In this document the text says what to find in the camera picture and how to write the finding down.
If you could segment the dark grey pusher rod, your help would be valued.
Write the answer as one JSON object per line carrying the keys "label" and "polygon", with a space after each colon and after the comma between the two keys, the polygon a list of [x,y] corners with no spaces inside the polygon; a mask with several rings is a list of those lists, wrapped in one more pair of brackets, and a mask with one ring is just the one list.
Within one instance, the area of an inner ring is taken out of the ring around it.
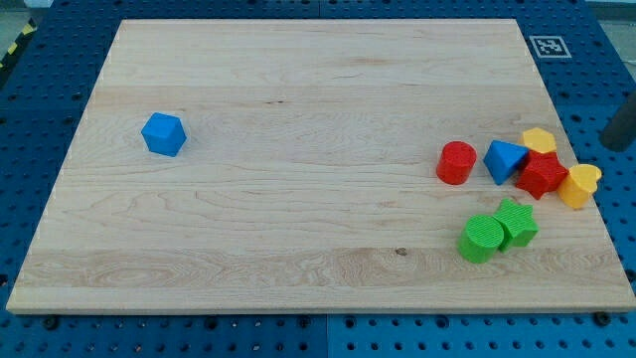
{"label": "dark grey pusher rod", "polygon": [[635,92],[613,114],[599,135],[600,143],[608,150],[624,152],[635,141]]}

